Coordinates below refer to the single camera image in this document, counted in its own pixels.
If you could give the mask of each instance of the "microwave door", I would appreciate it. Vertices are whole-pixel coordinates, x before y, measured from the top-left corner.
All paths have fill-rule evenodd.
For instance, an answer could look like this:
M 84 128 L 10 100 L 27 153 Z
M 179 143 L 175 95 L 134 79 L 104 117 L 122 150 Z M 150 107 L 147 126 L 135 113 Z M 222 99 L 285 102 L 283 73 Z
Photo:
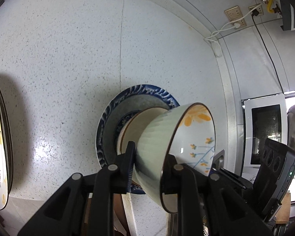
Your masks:
M 260 167 L 264 142 L 267 138 L 287 144 L 287 114 L 284 94 L 244 101 L 245 154 L 244 167 Z

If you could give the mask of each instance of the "blue patterned rim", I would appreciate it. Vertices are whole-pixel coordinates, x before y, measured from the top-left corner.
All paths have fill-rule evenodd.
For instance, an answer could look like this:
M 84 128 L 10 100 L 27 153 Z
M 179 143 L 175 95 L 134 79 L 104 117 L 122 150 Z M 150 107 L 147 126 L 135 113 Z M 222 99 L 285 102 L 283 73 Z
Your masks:
M 106 107 L 104 113 L 101 116 L 101 119 L 98 124 L 97 128 L 97 133 L 96 133 L 96 152 L 97 152 L 97 157 L 99 160 L 99 163 L 101 167 L 105 167 L 108 165 L 104 151 L 103 151 L 103 144 L 102 144 L 102 138 L 103 138 L 103 133 L 104 133 L 104 127 L 106 124 L 106 121 L 108 117 L 110 116 L 111 112 L 125 99 L 134 96 L 134 95 L 151 95 L 154 97 L 159 98 L 162 100 L 164 103 L 166 103 L 169 107 L 169 109 L 172 109 L 174 107 L 179 106 L 178 102 L 176 99 L 168 93 L 166 90 L 154 86 L 154 85 L 147 85 L 147 84 L 142 84 L 142 85 L 136 85 L 132 86 L 121 93 L 119 93 Z M 116 142 L 118 135 L 122 129 L 122 127 L 126 124 L 128 120 L 130 120 L 134 115 L 136 115 L 139 111 L 133 111 L 131 113 L 126 114 L 117 124 L 115 132 L 114 132 L 114 143 Z M 131 189 L 129 191 L 130 193 L 133 194 L 145 194 L 145 192 L 140 188 L 139 186 L 132 184 Z

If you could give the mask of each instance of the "electrical outlet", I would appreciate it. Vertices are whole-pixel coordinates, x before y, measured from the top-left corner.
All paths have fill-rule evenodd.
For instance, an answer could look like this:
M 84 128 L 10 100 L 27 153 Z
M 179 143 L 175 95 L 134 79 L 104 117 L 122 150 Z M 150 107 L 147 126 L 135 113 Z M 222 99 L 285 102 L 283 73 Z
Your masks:
M 248 10 L 251 11 L 251 10 L 252 10 L 253 8 L 255 8 L 257 5 L 258 5 L 258 4 L 256 4 L 256 5 L 252 5 L 252 6 L 249 6 L 249 7 L 248 7 Z M 256 8 L 256 10 L 259 11 L 258 16 L 262 16 L 262 15 L 263 15 L 263 9 L 262 9 L 262 6 L 259 6 L 258 8 Z
M 225 10 L 224 12 L 228 17 L 229 21 L 234 21 L 242 17 L 242 12 L 238 6 Z M 237 22 L 240 24 L 241 27 L 246 26 L 246 22 L 244 19 L 241 19 Z

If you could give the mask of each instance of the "black power cord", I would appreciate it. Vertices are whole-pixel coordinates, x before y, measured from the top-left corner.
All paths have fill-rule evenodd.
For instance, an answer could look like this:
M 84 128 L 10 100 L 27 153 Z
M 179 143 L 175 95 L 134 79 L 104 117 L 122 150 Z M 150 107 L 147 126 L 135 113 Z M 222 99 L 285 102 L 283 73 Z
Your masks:
M 271 60 L 271 62 L 272 62 L 272 65 L 273 65 L 273 68 L 274 68 L 275 74 L 277 75 L 277 80 L 278 80 L 278 82 L 279 82 L 279 84 L 280 84 L 280 87 L 281 87 L 281 91 L 282 91 L 282 93 L 284 93 L 284 90 L 283 90 L 282 84 L 281 84 L 280 79 L 279 79 L 279 76 L 278 76 L 278 74 L 277 74 L 277 69 L 276 69 L 276 67 L 275 67 L 275 65 L 274 65 L 274 62 L 273 62 L 273 60 L 272 60 L 272 57 L 271 57 L 271 55 L 270 55 L 270 53 L 269 53 L 269 51 L 268 51 L 268 49 L 267 49 L 267 47 L 266 47 L 266 44 L 265 44 L 265 42 L 264 42 L 264 40 L 263 40 L 263 38 L 262 38 L 262 35 L 261 35 L 261 33 L 260 33 L 260 31 L 259 31 L 259 29 L 258 29 L 258 27 L 257 27 L 257 25 L 256 25 L 256 23 L 255 23 L 255 21 L 254 21 L 254 16 L 258 16 L 258 15 L 259 15 L 259 11 L 257 11 L 256 9 L 253 10 L 253 11 L 252 11 L 252 14 L 251 14 L 252 21 L 253 21 L 253 23 L 254 23 L 254 25 L 255 25 L 255 27 L 256 27 L 256 29 L 257 29 L 259 35 L 260 35 L 260 38 L 261 38 L 261 40 L 262 40 L 262 43 L 263 43 L 264 47 L 266 48 L 265 50 L 267 51 L 267 53 L 268 53 L 268 55 L 269 55 L 269 58 L 270 58 L 270 60 Z

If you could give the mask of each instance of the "white ceramic bowl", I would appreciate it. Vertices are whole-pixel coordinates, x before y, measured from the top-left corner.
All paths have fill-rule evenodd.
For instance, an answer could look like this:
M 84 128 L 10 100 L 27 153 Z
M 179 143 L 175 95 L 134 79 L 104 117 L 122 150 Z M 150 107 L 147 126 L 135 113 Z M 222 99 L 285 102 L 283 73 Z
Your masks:
M 138 144 L 139 138 L 147 127 L 147 125 L 154 120 L 157 116 L 162 113 L 165 113 L 167 109 L 162 107 L 152 107 L 145 109 L 139 113 L 137 113 L 134 117 L 132 117 L 122 128 L 118 141 L 117 141 L 117 155 L 124 154 L 127 149 L 127 145 L 129 141 L 133 141 L 136 146 Z M 135 176 L 132 174 L 132 181 L 139 185 L 139 182 Z
M 143 131 L 137 145 L 135 176 L 142 189 L 169 213 L 177 212 L 177 195 L 160 192 L 165 157 L 174 155 L 205 176 L 215 150 L 214 123 L 201 103 L 179 106 L 156 117 Z

